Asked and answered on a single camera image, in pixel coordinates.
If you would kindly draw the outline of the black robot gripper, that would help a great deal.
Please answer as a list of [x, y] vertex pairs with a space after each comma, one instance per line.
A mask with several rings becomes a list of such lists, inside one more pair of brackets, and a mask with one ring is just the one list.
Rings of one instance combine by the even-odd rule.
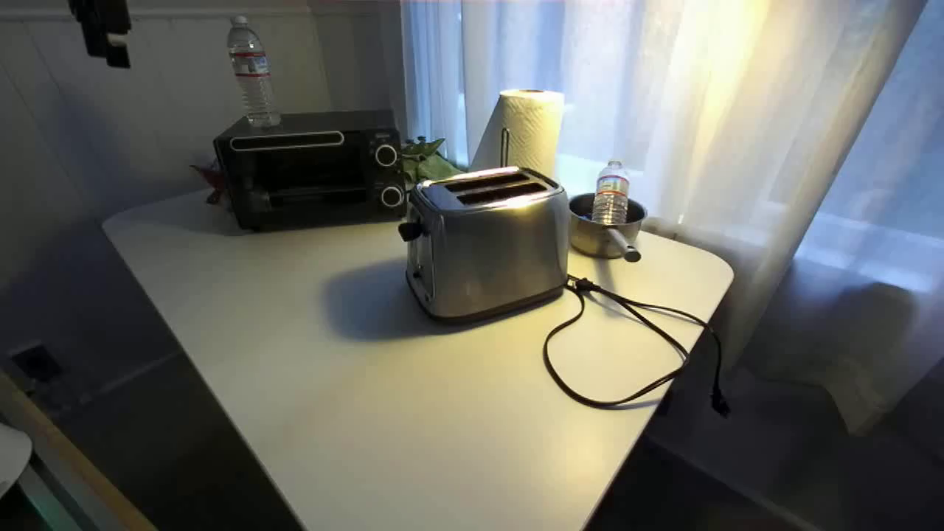
[[105, 59], [110, 69], [127, 69], [127, 32], [131, 10], [127, 0], [69, 0], [85, 42], [85, 53]]

